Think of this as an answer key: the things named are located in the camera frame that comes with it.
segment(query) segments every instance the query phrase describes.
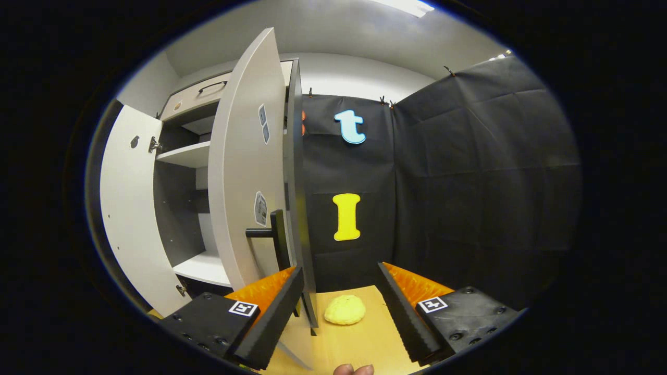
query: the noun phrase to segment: yellow letter i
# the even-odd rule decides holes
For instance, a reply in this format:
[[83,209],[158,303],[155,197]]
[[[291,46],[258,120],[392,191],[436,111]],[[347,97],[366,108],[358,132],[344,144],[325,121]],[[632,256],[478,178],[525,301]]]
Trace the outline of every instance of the yellow letter i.
[[360,196],[352,193],[338,194],[333,202],[338,206],[338,232],[333,235],[336,241],[356,240],[361,236],[357,229],[357,203]]

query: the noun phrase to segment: sticker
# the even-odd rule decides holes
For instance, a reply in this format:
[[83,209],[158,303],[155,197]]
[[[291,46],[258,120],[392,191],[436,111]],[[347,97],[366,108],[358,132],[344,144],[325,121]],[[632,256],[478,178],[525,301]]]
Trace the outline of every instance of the sticker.
[[255,223],[266,228],[266,198],[257,192],[255,194]]
[[419,303],[419,306],[421,306],[424,309],[425,313],[430,313],[434,311],[438,311],[440,309],[444,309],[447,307],[447,304],[440,299],[440,297],[435,297],[431,298],[430,300],[424,300]]
[[248,302],[241,302],[241,301],[236,301],[234,306],[232,306],[229,309],[229,312],[232,314],[238,314],[238,315],[243,315],[243,316],[251,316],[255,310],[257,309],[257,305],[255,304],[249,304]]
[[336,241],[356,240],[362,235],[357,229],[357,203],[361,200],[359,195],[353,193],[333,197],[338,206],[338,232],[333,234]]
[[264,144],[267,145],[269,144],[269,125],[267,123],[264,123],[264,126],[261,128],[262,134],[264,134]]
[[357,124],[364,123],[364,119],[354,114],[354,111],[348,109],[333,116],[336,121],[340,121],[340,134],[343,139],[355,145],[366,140],[366,135],[357,132]]
[[264,103],[259,107],[259,125],[264,126],[266,122],[266,110],[264,109]]

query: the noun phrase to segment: drawer handle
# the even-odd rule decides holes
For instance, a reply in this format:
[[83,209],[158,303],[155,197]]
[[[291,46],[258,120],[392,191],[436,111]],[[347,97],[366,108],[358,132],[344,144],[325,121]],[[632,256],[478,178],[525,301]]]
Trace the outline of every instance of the drawer handle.
[[226,84],[227,84],[227,81],[222,81],[222,82],[212,83],[212,84],[210,84],[210,85],[208,85],[208,86],[204,86],[204,87],[202,87],[201,89],[199,89],[199,93],[203,93],[203,92],[204,92],[204,89],[207,89],[207,88],[209,88],[209,87],[211,87],[211,86],[219,85],[220,83],[226,85]]

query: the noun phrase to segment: door hinge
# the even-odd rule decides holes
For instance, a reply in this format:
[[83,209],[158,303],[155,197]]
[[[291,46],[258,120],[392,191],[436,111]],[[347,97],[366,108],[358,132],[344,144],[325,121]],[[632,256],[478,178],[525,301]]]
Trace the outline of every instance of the door hinge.
[[151,137],[151,144],[148,145],[148,152],[153,153],[153,150],[157,149],[158,153],[164,151],[164,146],[159,144],[155,137]]
[[176,290],[181,294],[181,296],[185,297],[185,292],[187,292],[187,289],[180,285],[176,285]]

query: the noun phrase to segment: black backdrop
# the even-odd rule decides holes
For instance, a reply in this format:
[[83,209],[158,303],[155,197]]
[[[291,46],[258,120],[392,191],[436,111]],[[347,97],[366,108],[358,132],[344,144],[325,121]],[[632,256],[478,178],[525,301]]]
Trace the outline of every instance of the black backdrop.
[[[308,225],[317,290],[375,283],[393,262],[515,309],[556,277],[581,196],[572,130],[515,57],[447,76],[400,101],[306,97]],[[352,145],[334,115],[363,117]],[[341,193],[361,196],[357,240],[337,242]]]
[[[343,140],[334,115],[352,109],[364,119],[357,125],[366,140]],[[303,137],[303,171],[308,232],[318,292],[358,288],[375,283],[375,264],[391,261],[394,249],[396,191],[394,132],[388,107],[353,97],[307,95]],[[337,194],[355,193],[356,240],[336,241]]]

